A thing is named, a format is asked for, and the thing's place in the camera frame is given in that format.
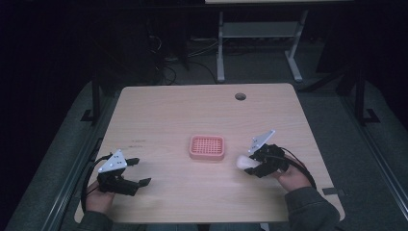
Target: table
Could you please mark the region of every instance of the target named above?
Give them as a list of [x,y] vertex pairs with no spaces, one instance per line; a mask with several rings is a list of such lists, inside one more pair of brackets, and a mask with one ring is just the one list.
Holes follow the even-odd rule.
[[[246,98],[236,99],[237,93]],[[137,166],[126,168],[125,179],[152,180],[135,196],[118,194],[109,217],[130,223],[287,220],[286,192],[279,183],[271,176],[259,179],[236,167],[238,156],[247,155],[252,137],[270,129],[276,133],[268,144],[286,147],[304,162],[321,194],[322,189],[333,188],[289,84],[125,88],[98,158],[120,148],[125,158],[140,158]],[[224,137],[224,159],[191,159],[189,146],[194,135]],[[344,218],[338,196],[324,197]],[[80,221],[82,216],[79,206],[75,219]]]
[[[239,3],[322,3],[338,2],[338,0],[206,0],[207,4],[239,4]],[[299,20],[285,22],[224,22],[222,12],[218,23],[217,80],[225,81],[222,44],[224,38],[293,38],[291,48],[285,51],[289,68],[296,82],[302,82],[294,54],[306,22],[308,11],[304,10]]]

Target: red basket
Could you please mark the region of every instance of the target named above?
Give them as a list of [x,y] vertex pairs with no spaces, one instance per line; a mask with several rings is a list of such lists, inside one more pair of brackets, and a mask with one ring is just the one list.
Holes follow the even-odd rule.
[[224,138],[217,136],[193,136],[190,157],[194,160],[221,161],[224,159]]

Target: person's arm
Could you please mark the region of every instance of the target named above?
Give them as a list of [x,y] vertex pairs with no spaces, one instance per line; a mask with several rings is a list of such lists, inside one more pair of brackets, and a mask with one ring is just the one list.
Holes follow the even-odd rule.
[[339,212],[296,167],[289,166],[286,172],[274,172],[272,176],[288,191],[285,200],[292,231],[334,230],[340,220]]
[[87,210],[77,231],[108,231],[112,230],[113,222],[107,213],[112,206],[115,194],[112,192],[101,192],[98,190],[98,182],[88,186]]

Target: white object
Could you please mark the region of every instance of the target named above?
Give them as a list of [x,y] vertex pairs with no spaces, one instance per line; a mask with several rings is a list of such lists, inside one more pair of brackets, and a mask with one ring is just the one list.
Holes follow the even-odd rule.
[[249,157],[244,156],[244,155],[239,156],[237,159],[237,167],[242,170],[250,168],[250,167],[256,167],[260,164],[261,164],[260,162],[252,160]]
[[261,148],[272,136],[275,134],[275,130],[270,130],[258,137],[252,138],[252,144],[248,150],[250,154],[254,154],[256,150]]
[[122,168],[126,168],[127,163],[125,158],[123,157],[123,153],[120,149],[118,149],[115,154],[105,162],[105,164],[98,169],[99,173],[118,170]]

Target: metal stand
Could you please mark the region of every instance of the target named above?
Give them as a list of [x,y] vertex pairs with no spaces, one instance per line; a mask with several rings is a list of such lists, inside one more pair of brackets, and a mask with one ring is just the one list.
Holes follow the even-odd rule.
[[97,77],[93,76],[92,79],[92,110],[86,110],[82,115],[81,121],[91,121],[92,126],[98,121],[100,116],[100,96],[99,96],[99,83]]
[[302,82],[302,76],[294,60],[308,11],[303,11],[299,21],[290,22],[224,22],[223,12],[219,13],[217,80],[225,81],[224,60],[222,57],[223,38],[293,38],[290,50],[285,52],[292,75],[296,82]]

